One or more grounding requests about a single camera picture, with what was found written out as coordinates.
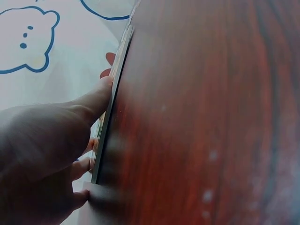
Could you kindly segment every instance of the metal edge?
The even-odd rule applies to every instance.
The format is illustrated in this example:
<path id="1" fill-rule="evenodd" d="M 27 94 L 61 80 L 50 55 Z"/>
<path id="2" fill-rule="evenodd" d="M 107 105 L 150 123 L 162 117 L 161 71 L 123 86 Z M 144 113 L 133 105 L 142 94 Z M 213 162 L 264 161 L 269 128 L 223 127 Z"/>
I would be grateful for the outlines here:
<path id="1" fill-rule="evenodd" d="M 106 141 L 106 135 L 107 135 L 107 130 L 108 130 L 108 125 L 110 122 L 111 114 L 112 114 L 112 109 L 113 109 L 113 103 L 115 96 L 117 94 L 117 89 L 119 86 L 120 82 L 120 77 L 121 73 L 124 67 L 124 62 L 125 58 L 129 49 L 129 44 L 133 35 L 134 27 L 132 25 L 129 25 L 128 30 L 127 30 L 127 35 L 124 37 L 124 49 L 123 52 L 121 53 L 120 57 L 120 64 L 117 69 L 116 76 L 114 78 L 113 86 L 112 86 L 112 97 L 109 101 L 108 108 L 105 112 L 105 117 L 101 129 L 101 134 L 99 137 L 99 145 L 97 149 L 97 153 L 95 156 L 95 162 L 94 162 L 94 167 L 93 167 L 93 172 L 92 172 L 92 178 L 91 178 L 91 183 L 96 184 L 99 174 L 101 173 L 101 163 L 103 159 L 103 154 L 104 154 L 104 147 L 105 147 L 105 141 Z"/>

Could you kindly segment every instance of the wooden surface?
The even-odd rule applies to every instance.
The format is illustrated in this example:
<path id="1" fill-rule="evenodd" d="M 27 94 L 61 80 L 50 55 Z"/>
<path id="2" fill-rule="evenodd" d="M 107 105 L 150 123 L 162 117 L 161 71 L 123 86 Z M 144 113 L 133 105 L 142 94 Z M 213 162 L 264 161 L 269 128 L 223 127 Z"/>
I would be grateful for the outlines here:
<path id="1" fill-rule="evenodd" d="M 116 224 L 299 224 L 300 1 L 142 0 L 132 25 L 99 181 Z"/>

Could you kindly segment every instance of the finger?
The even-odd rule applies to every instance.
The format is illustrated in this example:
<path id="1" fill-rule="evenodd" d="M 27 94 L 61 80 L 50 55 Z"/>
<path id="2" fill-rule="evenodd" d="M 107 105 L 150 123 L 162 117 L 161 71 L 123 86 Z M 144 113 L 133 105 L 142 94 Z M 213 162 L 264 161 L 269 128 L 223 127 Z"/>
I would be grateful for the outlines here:
<path id="1" fill-rule="evenodd" d="M 105 55 L 106 60 L 108 61 L 108 63 L 112 66 L 114 59 L 116 58 L 116 54 L 112 53 L 112 52 L 108 52 Z"/>
<path id="2" fill-rule="evenodd" d="M 90 158 L 84 158 L 83 160 L 76 161 L 72 164 L 71 168 L 71 180 L 77 180 L 82 177 L 87 171 L 90 170 Z"/>
<path id="3" fill-rule="evenodd" d="M 74 192 L 73 193 L 73 210 L 79 209 L 82 207 L 86 201 L 90 197 L 89 190 L 83 190 L 81 192 Z"/>
<path id="4" fill-rule="evenodd" d="M 98 138 L 92 137 L 88 143 L 88 146 L 84 150 L 83 155 L 91 150 L 94 150 L 94 146 L 97 144 L 97 142 L 98 142 Z"/>
<path id="5" fill-rule="evenodd" d="M 100 78 L 105 77 L 105 76 L 108 76 L 110 72 L 111 72 L 111 69 L 106 69 L 105 71 L 103 71 L 103 72 L 100 74 Z"/>
<path id="6" fill-rule="evenodd" d="M 69 104 L 76 114 L 92 125 L 105 112 L 112 94 L 112 85 L 111 77 L 103 77 L 94 90 Z"/>

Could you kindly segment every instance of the hand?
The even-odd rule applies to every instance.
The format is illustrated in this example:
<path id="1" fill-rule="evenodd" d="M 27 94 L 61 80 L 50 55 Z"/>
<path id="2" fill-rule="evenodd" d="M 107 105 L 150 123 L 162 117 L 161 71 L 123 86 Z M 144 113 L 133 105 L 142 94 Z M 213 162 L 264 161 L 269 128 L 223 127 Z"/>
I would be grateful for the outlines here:
<path id="1" fill-rule="evenodd" d="M 106 110 L 112 79 L 63 104 L 0 112 L 0 224 L 58 225 L 88 199 L 72 181 L 89 170 L 90 127 Z"/>
<path id="2" fill-rule="evenodd" d="M 113 66 L 114 60 L 116 58 L 116 54 L 114 54 L 112 52 L 108 52 L 108 53 L 106 53 L 105 57 L 106 57 L 106 60 L 108 61 L 109 65 Z M 108 76 L 110 72 L 111 72 L 111 68 L 106 69 L 105 71 L 103 71 L 100 74 L 100 78 Z"/>

